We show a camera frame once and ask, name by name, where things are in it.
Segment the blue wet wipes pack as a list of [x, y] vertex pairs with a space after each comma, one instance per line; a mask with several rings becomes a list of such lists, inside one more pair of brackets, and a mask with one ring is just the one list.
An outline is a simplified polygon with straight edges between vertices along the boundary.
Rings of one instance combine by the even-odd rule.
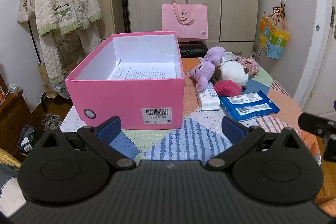
[[279, 107], [263, 91], [219, 98], [228, 115], [237, 122], [277, 114]]

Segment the white tissue pack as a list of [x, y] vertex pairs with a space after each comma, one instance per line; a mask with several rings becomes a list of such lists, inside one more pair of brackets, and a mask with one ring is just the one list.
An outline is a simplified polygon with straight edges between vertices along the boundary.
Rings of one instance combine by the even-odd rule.
[[213, 111], [220, 109], [220, 99], [211, 82], [208, 83], [207, 88], [202, 92], [197, 92], [197, 100], [199, 108], [202, 111]]

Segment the red fluffy pompom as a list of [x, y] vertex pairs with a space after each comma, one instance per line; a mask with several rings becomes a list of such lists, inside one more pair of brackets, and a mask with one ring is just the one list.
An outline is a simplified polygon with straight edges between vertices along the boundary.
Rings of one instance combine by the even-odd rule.
[[234, 97], [240, 95], [242, 87], [231, 80], [216, 82], [214, 89], [218, 97]]

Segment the white round plush toy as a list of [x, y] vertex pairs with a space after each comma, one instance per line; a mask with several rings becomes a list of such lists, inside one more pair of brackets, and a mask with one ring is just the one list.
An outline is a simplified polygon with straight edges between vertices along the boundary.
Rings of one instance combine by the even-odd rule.
[[249, 79], [248, 72], [249, 70], [237, 61], [226, 61], [215, 68], [210, 82], [214, 85], [218, 81], [231, 80], [243, 90], [246, 90], [246, 84]]

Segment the pink cardboard storage box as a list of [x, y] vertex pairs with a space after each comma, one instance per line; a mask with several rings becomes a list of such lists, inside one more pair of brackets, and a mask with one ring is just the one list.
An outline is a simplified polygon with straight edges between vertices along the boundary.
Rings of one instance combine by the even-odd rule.
[[116, 115], [127, 130], [173, 130], [183, 121], [185, 74], [175, 32], [113, 34], [66, 78], [87, 125]]

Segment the purple plush toy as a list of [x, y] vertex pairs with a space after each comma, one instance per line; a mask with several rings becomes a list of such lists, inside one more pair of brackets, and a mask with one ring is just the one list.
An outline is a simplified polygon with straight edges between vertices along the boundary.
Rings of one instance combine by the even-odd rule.
[[225, 49], [223, 47], [213, 47], [208, 50], [198, 64], [190, 70], [190, 79], [195, 82], [198, 93], [206, 90], [211, 77], [215, 73], [216, 67], [221, 63]]

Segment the pink floral fabric scrunchie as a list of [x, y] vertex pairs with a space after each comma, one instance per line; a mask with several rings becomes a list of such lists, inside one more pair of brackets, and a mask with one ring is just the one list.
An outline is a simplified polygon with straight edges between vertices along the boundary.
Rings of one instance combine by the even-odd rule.
[[244, 68], [248, 69], [249, 78], [258, 75], [260, 66], [253, 57], [246, 58], [243, 56], [238, 56], [237, 62]]

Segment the white door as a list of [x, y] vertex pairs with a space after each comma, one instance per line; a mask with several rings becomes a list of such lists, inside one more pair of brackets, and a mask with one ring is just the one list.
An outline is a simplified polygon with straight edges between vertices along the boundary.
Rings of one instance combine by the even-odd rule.
[[294, 100], [304, 112], [335, 119], [335, 0], [317, 0], [307, 61]]

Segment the patchwork tablecloth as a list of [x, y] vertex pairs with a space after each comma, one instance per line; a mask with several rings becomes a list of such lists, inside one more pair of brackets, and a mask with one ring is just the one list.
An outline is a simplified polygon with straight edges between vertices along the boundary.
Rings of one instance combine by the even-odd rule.
[[186, 73], [182, 127], [176, 130], [122, 130], [109, 138], [114, 149], [134, 161], [200, 160], [206, 163], [244, 138], [250, 127], [263, 128], [272, 135], [280, 133], [285, 127], [292, 127], [315, 160], [321, 163], [317, 138], [298, 127], [300, 107], [264, 69], [260, 68], [258, 74], [249, 79], [247, 92], [263, 91], [280, 111], [243, 121], [237, 126], [230, 120], [223, 106], [218, 110], [199, 108], [194, 84], [188, 73], [196, 62], [196, 59], [183, 60]]

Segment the brown paper bag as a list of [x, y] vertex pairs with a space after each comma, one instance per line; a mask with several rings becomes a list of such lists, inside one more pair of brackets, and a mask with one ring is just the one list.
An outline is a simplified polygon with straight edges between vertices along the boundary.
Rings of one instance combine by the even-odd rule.
[[57, 86], [55, 86], [54, 84], [51, 84], [49, 76], [47, 74], [46, 67], [44, 65], [39, 64], [37, 68], [38, 68], [41, 80], [43, 82], [43, 87], [44, 87], [47, 97], [51, 99], [55, 99], [56, 96], [59, 94], [59, 92], [57, 91]]

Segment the wooden side cabinet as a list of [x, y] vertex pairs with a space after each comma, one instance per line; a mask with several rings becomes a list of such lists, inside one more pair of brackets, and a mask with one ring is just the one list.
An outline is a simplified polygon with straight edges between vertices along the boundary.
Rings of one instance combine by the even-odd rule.
[[1, 77], [1, 149], [19, 161], [26, 157], [18, 149], [21, 130], [33, 117], [22, 93], [22, 89], [14, 93], [9, 92]]

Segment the colourful paper gift bag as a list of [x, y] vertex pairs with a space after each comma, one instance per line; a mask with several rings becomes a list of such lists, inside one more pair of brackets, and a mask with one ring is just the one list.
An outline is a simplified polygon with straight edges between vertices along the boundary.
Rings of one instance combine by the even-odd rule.
[[266, 57], [279, 59], [284, 51], [290, 33], [285, 24], [286, 0], [274, 5], [272, 13], [264, 11], [260, 20], [258, 41]]

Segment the black suitcase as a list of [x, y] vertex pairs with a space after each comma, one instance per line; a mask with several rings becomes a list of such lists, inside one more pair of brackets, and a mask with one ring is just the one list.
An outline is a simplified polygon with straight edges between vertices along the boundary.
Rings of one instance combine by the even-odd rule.
[[179, 43], [179, 49], [181, 58], [202, 58], [208, 52], [208, 48], [203, 42]]

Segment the pink tote bag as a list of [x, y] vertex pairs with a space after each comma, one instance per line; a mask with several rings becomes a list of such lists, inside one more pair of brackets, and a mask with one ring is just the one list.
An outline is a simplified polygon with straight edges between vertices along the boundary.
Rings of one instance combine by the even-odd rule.
[[175, 32], [180, 43], [205, 41], [209, 37], [207, 5], [184, 3], [162, 5], [162, 31]]

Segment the cream knitted cardigan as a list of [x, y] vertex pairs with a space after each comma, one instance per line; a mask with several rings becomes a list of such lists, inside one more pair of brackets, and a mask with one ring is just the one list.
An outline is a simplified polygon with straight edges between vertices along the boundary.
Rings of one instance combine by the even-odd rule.
[[86, 55], [101, 43], [97, 21], [102, 19], [98, 0], [35, 0], [35, 19], [49, 81], [58, 85], [66, 70], [59, 44], [82, 46]]

